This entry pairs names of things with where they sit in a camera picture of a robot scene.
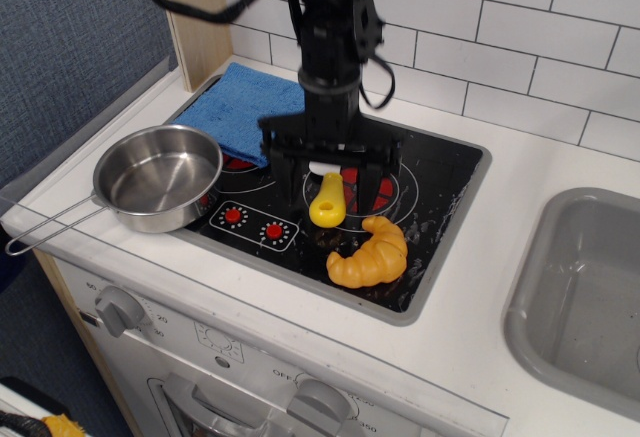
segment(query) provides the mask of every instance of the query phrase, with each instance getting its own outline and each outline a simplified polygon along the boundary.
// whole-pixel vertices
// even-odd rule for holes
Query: blue towel
[[[260,151],[258,119],[304,110],[304,91],[297,82],[232,63],[216,85],[204,92],[175,124],[212,135],[222,151],[258,167],[269,163]]]

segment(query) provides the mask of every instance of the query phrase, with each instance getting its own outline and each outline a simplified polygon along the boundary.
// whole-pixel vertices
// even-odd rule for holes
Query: red knob
[[[230,224],[237,224],[242,220],[242,213],[236,208],[229,209],[224,214],[224,220]]]
[[[271,224],[267,226],[267,237],[271,240],[278,240],[282,237],[284,231],[282,230],[282,226],[278,224]]]

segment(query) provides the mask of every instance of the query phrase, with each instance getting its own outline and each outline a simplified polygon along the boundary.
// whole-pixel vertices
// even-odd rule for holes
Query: yellow object
[[[350,289],[389,283],[407,268],[407,243],[402,229],[382,216],[367,217],[362,228],[373,235],[351,257],[331,252],[327,259],[329,278]]]
[[[53,437],[84,437],[85,433],[77,422],[69,420],[66,415],[50,415],[42,419]]]
[[[311,222],[326,229],[336,227],[347,216],[342,176],[336,172],[325,174],[320,192],[309,206]]]

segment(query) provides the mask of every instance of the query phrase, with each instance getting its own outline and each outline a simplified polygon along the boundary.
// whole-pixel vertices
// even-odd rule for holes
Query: white oven
[[[56,263],[145,437],[431,435],[166,304]]]

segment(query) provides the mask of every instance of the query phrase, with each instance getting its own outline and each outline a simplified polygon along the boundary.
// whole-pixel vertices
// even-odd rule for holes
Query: gray knob
[[[317,380],[305,380],[287,407],[287,414],[329,437],[340,435],[351,405],[340,392]]]
[[[117,287],[106,287],[96,298],[96,312],[114,337],[133,329],[144,319],[144,309],[131,295]]]

